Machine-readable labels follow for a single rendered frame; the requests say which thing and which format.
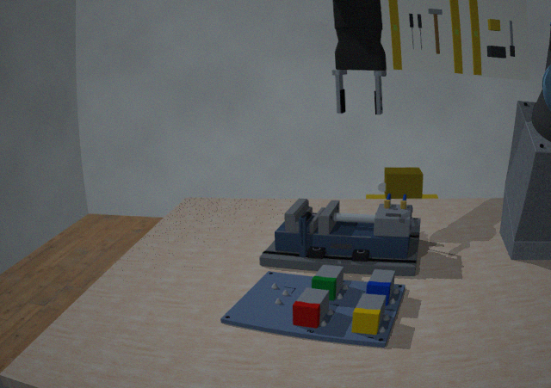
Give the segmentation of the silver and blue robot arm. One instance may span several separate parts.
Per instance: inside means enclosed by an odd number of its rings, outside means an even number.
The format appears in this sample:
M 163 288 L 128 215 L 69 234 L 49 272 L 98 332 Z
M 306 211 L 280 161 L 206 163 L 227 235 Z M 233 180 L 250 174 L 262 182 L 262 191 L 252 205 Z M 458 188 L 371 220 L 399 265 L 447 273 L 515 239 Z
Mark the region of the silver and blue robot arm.
M 531 120 L 534 128 L 551 142 L 551 29 L 548 50 L 549 56 L 542 78 L 542 87 L 544 88 L 533 107 Z

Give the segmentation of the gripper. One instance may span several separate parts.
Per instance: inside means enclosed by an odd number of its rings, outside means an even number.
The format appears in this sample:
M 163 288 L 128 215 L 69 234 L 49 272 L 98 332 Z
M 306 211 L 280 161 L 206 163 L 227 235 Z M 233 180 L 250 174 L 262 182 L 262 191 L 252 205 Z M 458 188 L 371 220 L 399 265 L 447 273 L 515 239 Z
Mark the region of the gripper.
M 374 71 L 375 114 L 381 115 L 381 77 L 387 75 L 381 44 L 381 0 L 333 0 L 338 43 L 335 50 L 337 113 L 345 112 L 343 75 L 347 70 Z

